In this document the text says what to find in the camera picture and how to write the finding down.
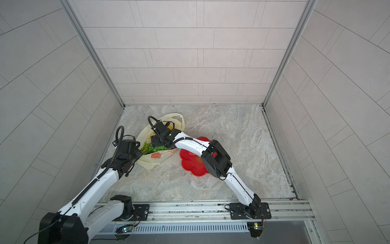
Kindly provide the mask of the red flower-shaped plastic plate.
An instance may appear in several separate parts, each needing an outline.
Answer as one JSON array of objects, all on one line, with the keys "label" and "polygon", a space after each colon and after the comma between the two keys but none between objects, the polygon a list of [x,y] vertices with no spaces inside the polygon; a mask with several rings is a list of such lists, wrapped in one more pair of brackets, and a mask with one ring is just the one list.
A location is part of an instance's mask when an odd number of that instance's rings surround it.
[{"label": "red flower-shaped plastic plate", "polygon": [[211,142],[207,137],[198,137],[198,139],[182,139],[175,143],[180,149],[181,165],[184,170],[190,171],[194,176],[201,177],[208,174],[208,170],[201,158],[202,152]]}]

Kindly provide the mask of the cream plastic fruit-print bag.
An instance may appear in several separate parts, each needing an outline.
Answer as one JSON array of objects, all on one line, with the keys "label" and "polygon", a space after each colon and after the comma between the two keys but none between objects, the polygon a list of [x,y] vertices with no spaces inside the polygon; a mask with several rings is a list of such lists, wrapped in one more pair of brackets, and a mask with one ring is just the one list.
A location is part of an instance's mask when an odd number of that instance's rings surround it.
[{"label": "cream plastic fruit-print bag", "polygon": [[[170,121],[172,123],[172,125],[175,124],[175,128],[178,130],[183,131],[185,129],[184,118],[179,113],[167,114],[167,115],[161,117],[160,120],[163,122]],[[155,133],[153,132],[151,125],[148,124],[141,131],[141,133],[138,135],[138,137],[136,138],[136,140],[138,142],[140,142],[140,144],[141,144],[140,149],[142,148],[144,143],[148,143],[148,144],[151,143],[151,136],[153,136],[153,135],[155,135]],[[173,155],[176,151],[177,151],[177,149],[175,148],[175,149],[167,149],[167,150],[163,150],[163,151],[158,151],[158,152],[148,154],[148,155],[142,154],[141,158],[137,161],[137,163],[139,165],[141,165],[142,167],[144,167],[145,169],[151,170],[156,165],[160,164],[165,159],[167,159],[168,157]]]}]

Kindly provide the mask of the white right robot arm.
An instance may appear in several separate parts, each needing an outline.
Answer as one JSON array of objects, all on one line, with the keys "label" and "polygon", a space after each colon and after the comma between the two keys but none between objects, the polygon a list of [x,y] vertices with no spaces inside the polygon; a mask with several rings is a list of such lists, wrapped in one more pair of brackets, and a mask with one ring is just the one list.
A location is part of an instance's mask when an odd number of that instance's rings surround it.
[{"label": "white right robot arm", "polygon": [[170,122],[158,120],[152,116],[148,117],[148,122],[159,141],[167,149],[183,149],[199,156],[209,174],[224,181],[235,193],[239,202],[244,206],[244,213],[249,218],[264,217],[260,208],[260,198],[238,176],[230,156],[217,140],[208,142],[190,137],[175,127],[170,129]]}]

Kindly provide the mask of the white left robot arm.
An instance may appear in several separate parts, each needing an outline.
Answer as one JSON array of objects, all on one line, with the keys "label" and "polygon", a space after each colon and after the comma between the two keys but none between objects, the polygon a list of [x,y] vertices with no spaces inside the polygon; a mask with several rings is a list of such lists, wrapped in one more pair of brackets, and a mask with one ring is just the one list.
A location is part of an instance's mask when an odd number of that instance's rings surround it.
[{"label": "white left robot arm", "polygon": [[115,195],[105,205],[96,204],[122,176],[128,176],[141,158],[140,143],[127,135],[116,141],[116,152],[98,171],[96,177],[56,213],[47,213],[39,225],[40,244],[88,244],[110,222],[140,219],[130,196]]}]

